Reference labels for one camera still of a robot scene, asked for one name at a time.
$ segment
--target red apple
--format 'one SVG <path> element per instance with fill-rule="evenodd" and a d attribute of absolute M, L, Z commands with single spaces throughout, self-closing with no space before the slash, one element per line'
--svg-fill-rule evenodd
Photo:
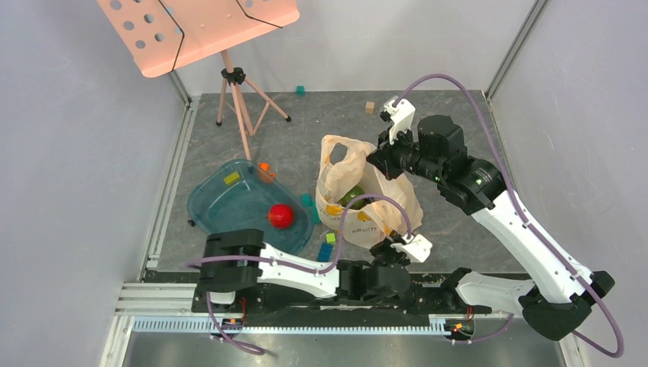
<path fill-rule="evenodd" d="M 267 212 L 267 220 L 274 228 L 285 229 L 290 227 L 295 220 L 293 208 L 286 204 L 276 204 Z"/>

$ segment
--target plastic bag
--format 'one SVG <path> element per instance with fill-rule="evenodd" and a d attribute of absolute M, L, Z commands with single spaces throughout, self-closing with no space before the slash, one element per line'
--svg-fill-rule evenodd
<path fill-rule="evenodd" d="M 338 144 L 346 146 L 346 156 L 340 162 L 331 164 L 331 153 Z M 365 193 L 379 193 L 396 200 L 410 217 L 412 228 L 421 225 L 423 211 L 407 177 L 401 174 L 395 180 L 387 180 L 376 167 L 367 163 L 367 156 L 375 148 L 366 141 L 337 135 L 322 138 L 315 203 L 319 218 L 330 229 L 339 229 L 344 207 L 337 202 L 356 185 Z M 344 239 L 354 245 L 370 248 L 392 230 L 402 235 L 407 233 L 403 216 L 390 203 L 376 200 L 360 210 L 348 211 L 344 222 Z"/>

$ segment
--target teal plastic basin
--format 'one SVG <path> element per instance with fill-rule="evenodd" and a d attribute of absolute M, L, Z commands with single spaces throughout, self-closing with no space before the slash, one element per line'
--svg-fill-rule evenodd
<path fill-rule="evenodd" d="M 276 229 L 270 224 L 266 215 L 274 204 L 293 209 L 292 226 Z M 186 209 L 205 233 L 260 229 L 264 242 L 291 255 L 297 255 L 313 234 L 310 210 L 276 178 L 246 160 L 228 162 L 193 189 Z"/>

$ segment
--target music stand tripod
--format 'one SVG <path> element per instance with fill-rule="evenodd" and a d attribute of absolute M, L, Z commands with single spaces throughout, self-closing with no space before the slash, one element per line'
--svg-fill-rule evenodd
<path fill-rule="evenodd" d="M 221 51 L 220 54 L 223 59 L 223 63 L 225 64 L 225 69 L 221 71 L 223 81 L 221 86 L 219 114 L 218 117 L 216 118 L 216 125 L 217 126 L 222 125 L 222 114 L 223 114 L 223 106 L 225 104 L 225 94 L 227 93 L 227 85 L 230 85 L 230 88 L 232 89 L 232 98 L 234 99 L 234 108 L 232 108 L 232 106 L 230 106 L 229 104 L 228 106 L 230 109 L 234 111 L 234 113 L 236 113 L 236 119 L 238 120 L 238 128 L 241 130 L 241 140 L 243 141 L 243 149 L 245 150 L 245 157 L 248 159 L 248 161 L 251 161 L 250 148 L 248 147 L 248 137 L 246 136 L 245 129 L 247 128 L 247 133 L 250 136 L 254 136 L 254 134 L 259 129 L 259 125 L 261 124 L 261 121 L 263 121 L 263 117 L 265 116 L 268 107 L 270 106 L 276 109 L 277 112 L 279 112 L 279 114 L 282 115 L 287 122 L 290 122 L 291 118 L 279 106 L 277 106 L 277 104 L 270 97 L 268 97 L 267 94 L 264 93 L 264 91 L 262 91 L 252 80 L 250 80 L 248 76 L 245 75 L 242 68 L 232 66 L 232 59 L 230 59 L 229 52 L 227 50 Z M 254 89 L 254 91 L 259 96 L 261 96 L 261 98 L 265 99 L 266 101 L 265 107 L 263 111 L 261 111 L 261 114 L 259 115 L 259 119 L 257 120 L 257 124 L 253 128 L 250 120 L 250 115 L 248 113 L 248 108 L 245 105 L 245 101 L 243 99 L 243 93 L 241 92 L 240 85 L 242 83 L 247 83 L 252 89 Z"/>

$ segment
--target pink music stand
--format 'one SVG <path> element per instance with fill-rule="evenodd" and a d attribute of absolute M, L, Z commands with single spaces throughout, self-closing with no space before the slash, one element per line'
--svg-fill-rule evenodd
<path fill-rule="evenodd" d="M 97 0 L 142 74 L 156 77 L 194 61 L 220 53 L 225 63 L 216 124 L 222 124 L 227 85 L 232 88 L 233 110 L 245 150 L 251 160 L 250 136 L 258 130 L 269 106 L 286 121 L 290 116 L 277 106 L 249 77 L 235 77 L 228 48 L 296 21 L 300 13 L 296 0 Z M 266 101 L 252 128 L 248 108 L 241 94 L 247 83 Z"/>

